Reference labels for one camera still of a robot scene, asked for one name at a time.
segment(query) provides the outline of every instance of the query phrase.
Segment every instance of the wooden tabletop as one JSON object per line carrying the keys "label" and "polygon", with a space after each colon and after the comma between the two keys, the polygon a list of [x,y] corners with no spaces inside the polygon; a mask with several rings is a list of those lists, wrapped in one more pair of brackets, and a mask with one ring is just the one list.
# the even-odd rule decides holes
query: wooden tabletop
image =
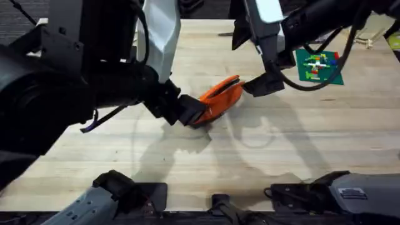
{"label": "wooden tabletop", "polygon": [[[183,93],[200,96],[228,76],[263,73],[251,43],[232,52],[231,38],[217,37],[232,30],[232,21],[182,22],[172,80]],[[339,35],[328,50],[341,52],[345,42]],[[284,73],[297,81],[297,71]],[[207,129],[171,127],[142,105],[89,134],[72,126],[6,189],[0,211],[61,210],[110,169],[137,182],[168,183],[170,211],[208,209],[215,193],[230,194],[241,208],[271,210],[263,189],[272,183],[337,170],[398,173],[400,64],[382,39],[373,50],[355,45],[342,73],[344,86],[321,91],[245,93]]]}

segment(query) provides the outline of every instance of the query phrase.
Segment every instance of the green mat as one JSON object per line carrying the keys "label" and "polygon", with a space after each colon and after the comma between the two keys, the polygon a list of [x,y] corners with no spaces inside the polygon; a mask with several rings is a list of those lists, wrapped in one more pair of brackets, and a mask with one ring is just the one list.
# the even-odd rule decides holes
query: green mat
{"label": "green mat", "polygon": [[[337,68],[339,54],[323,51],[321,54],[311,55],[304,49],[298,49],[296,50],[296,57],[300,80],[322,83]],[[342,74],[331,84],[344,85]]]}

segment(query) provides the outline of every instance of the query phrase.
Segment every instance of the wooden table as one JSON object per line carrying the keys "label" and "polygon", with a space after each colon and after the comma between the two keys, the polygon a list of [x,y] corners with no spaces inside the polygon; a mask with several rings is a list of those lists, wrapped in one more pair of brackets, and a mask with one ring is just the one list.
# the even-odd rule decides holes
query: wooden table
{"label": "wooden table", "polygon": [[[232,21],[182,22],[172,80],[183,93],[200,96],[230,75],[250,80],[263,72],[252,44],[232,52],[231,38],[217,37],[232,30]],[[345,41],[339,35],[329,49],[340,52]],[[298,80],[296,68],[284,73]],[[72,126],[6,189],[0,211],[61,210],[110,169],[168,183],[170,211],[208,209],[214,193],[230,194],[241,208],[271,210],[263,189],[272,183],[337,170],[398,173],[400,64],[382,39],[373,50],[355,45],[343,76],[345,86],[322,91],[244,94],[209,129],[171,127],[144,106],[89,134]]]}

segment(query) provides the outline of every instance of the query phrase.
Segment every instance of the dark floor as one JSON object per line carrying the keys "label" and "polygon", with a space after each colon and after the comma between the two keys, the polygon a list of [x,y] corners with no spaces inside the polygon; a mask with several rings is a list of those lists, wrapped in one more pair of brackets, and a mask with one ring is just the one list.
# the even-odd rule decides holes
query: dark floor
{"label": "dark floor", "polygon": [[[49,0],[17,0],[34,18],[47,17]],[[204,6],[192,15],[193,19],[227,19],[231,0],[204,0]],[[281,0],[285,11],[295,9],[305,0]],[[9,0],[0,0],[0,44],[8,44],[32,28],[29,21],[12,7]]]}

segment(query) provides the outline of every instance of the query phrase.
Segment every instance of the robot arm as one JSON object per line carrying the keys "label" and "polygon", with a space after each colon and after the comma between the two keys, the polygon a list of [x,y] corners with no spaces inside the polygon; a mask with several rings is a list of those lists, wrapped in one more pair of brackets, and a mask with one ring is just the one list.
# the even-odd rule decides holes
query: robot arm
{"label": "robot arm", "polygon": [[[146,0],[143,11],[149,30],[149,59],[147,65],[158,74],[158,81],[165,83],[171,75],[181,17],[178,0]],[[146,35],[142,22],[137,25],[137,58],[141,61],[146,53]]]}

